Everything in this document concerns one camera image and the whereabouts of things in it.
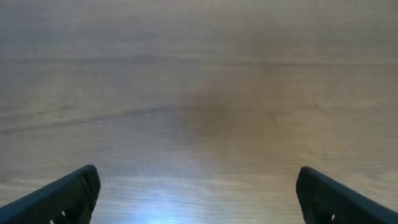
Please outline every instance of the wooden floor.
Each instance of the wooden floor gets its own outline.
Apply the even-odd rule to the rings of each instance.
[[[94,224],[303,223],[303,165],[398,210],[398,4],[0,1],[0,146],[0,205],[97,166]]]

